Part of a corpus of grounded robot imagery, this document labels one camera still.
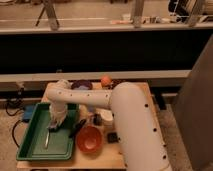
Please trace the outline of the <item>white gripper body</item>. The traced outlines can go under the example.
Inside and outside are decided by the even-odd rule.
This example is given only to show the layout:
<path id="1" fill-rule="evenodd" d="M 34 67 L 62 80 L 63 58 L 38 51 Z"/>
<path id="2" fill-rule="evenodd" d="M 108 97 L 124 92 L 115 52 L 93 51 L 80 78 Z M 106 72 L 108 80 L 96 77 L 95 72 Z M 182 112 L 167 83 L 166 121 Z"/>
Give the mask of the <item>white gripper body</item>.
<path id="1" fill-rule="evenodd" d="M 68 113 L 67 104 L 54 104 L 51 103 L 49 106 L 50 112 L 50 129 L 57 129 L 61 126 Z"/>

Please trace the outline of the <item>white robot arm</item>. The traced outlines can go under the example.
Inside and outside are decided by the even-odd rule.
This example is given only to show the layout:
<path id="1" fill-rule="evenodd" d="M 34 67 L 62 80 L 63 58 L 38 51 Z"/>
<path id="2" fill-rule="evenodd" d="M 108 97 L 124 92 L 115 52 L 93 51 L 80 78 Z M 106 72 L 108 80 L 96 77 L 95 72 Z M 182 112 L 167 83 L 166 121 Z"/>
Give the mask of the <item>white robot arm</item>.
<path id="1" fill-rule="evenodd" d="M 66 103 L 111 110 L 127 171 L 172 171 L 156 119 L 138 85 L 123 82 L 113 90 L 70 90 L 53 85 L 46 97 L 56 115 Z"/>

